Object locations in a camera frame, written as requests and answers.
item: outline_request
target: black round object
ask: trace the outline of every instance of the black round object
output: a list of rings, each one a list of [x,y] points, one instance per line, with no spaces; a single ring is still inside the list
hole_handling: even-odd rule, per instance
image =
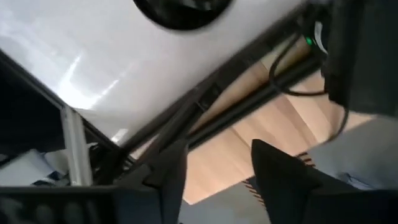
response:
[[[173,30],[194,30],[214,21],[232,0],[133,0],[155,23]]]

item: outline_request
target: green led light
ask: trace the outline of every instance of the green led light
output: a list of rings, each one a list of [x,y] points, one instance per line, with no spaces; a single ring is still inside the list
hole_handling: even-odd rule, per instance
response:
[[[309,37],[306,37],[305,40],[307,41],[308,45],[312,45],[312,39]]]

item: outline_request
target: striped fabric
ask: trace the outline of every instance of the striped fabric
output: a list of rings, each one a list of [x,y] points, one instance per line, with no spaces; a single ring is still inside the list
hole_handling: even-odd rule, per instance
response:
[[[303,161],[305,163],[305,165],[307,165],[307,166],[315,167],[315,164],[313,163],[310,155],[308,155],[308,153],[306,153],[306,152],[303,152],[303,153],[297,155],[296,158]],[[253,196],[259,201],[259,203],[263,207],[265,207],[266,205],[264,203],[264,200],[262,199],[261,195],[259,194],[259,188],[257,186],[256,179],[254,177],[250,177],[250,178],[242,181],[242,183],[249,189],[250,193],[253,194]]]

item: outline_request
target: wooden floor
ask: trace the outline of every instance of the wooden floor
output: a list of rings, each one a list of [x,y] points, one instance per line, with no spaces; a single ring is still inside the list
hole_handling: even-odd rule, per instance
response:
[[[283,46],[284,44],[241,75],[198,121],[195,128],[266,82],[268,69]],[[281,63],[280,70],[308,51],[305,41],[301,40]],[[293,87],[293,90],[322,88],[323,78],[317,72]],[[342,108],[330,103],[327,96],[277,97],[188,155],[184,200],[189,204],[197,203],[253,176],[250,158],[252,139],[262,139],[294,156],[325,142],[339,128],[342,115]],[[350,113],[346,129],[370,119],[370,116]]]

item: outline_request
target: metal leg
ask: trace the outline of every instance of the metal leg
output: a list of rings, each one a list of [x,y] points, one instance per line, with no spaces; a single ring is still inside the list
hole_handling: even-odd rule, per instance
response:
[[[69,106],[61,110],[63,136],[68,152],[69,176],[71,185],[89,186],[93,184],[90,155],[81,117]]]

